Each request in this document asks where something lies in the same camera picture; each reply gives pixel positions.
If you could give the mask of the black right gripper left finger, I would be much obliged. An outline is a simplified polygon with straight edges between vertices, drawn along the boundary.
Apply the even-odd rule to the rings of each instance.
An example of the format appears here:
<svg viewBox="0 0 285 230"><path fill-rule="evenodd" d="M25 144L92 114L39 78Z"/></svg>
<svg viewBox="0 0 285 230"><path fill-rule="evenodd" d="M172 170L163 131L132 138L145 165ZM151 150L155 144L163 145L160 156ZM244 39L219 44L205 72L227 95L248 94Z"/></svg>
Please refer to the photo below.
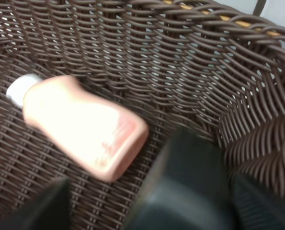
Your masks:
<svg viewBox="0 0 285 230"><path fill-rule="evenodd" d="M21 209L0 221L0 230L69 230L70 182L58 178Z"/></svg>

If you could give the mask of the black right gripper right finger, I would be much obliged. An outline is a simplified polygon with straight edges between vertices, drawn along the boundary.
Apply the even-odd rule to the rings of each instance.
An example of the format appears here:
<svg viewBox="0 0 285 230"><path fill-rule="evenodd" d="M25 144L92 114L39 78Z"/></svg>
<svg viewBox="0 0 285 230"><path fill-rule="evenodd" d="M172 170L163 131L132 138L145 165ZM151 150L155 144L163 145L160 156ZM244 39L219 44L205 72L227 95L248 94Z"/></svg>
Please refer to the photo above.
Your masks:
<svg viewBox="0 0 285 230"><path fill-rule="evenodd" d="M228 175L237 230L285 230L285 199L255 178Z"/></svg>

